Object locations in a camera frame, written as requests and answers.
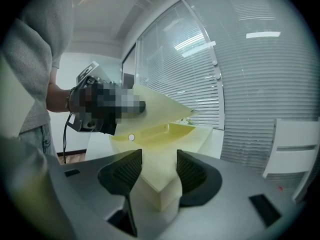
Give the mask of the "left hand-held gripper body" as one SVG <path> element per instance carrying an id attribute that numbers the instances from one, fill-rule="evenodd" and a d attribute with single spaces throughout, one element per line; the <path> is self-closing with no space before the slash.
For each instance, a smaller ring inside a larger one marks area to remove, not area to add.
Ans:
<path id="1" fill-rule="evenodd" d="M 69 100 L 71 117 L 67 125 L 79 133 L 114 136 L 121 123 L 137 116 L 134 90 L 112 81 L 96 61 L 76 77 Z"/>

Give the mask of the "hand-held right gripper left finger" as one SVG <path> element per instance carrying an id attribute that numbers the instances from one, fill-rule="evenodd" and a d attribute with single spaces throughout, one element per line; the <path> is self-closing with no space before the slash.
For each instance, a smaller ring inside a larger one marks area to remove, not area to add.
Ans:
<path id="1" fill-rule="evenodd" d="M 129 154 L 103 167 L 97 175 L 99 183 L 112 195 L 124 197 L 123 208 L 115 212 L 108 222 L 119 230 L 136 237 L 137 228 L 132 213 L 130 193 L 142 171 L 142 150 Z"/>

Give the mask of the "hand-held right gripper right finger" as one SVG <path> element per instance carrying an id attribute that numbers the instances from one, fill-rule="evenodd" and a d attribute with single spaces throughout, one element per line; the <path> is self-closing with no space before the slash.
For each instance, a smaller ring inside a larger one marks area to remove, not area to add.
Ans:
<path id="1" fill-rule="evenodd" d="M 179 206 L 185 208 L 205 205 L 221 189 L 221 173 L 181 149 L 177 150 L 176 157 L 176 172 L 182 186 Z"/>

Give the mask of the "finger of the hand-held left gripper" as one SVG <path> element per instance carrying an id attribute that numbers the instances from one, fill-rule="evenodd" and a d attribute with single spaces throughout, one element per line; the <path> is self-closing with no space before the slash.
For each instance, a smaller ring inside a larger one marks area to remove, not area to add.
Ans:
<path id="1" fill-rule="evenodd" d="M 146 109 L 146 102 L 143 101 L 143 100 L 139 100 L 136 102 L 136 105 L 135 105 L 135 113 L 137 115 L 140 115 L 142 114 Z"/>

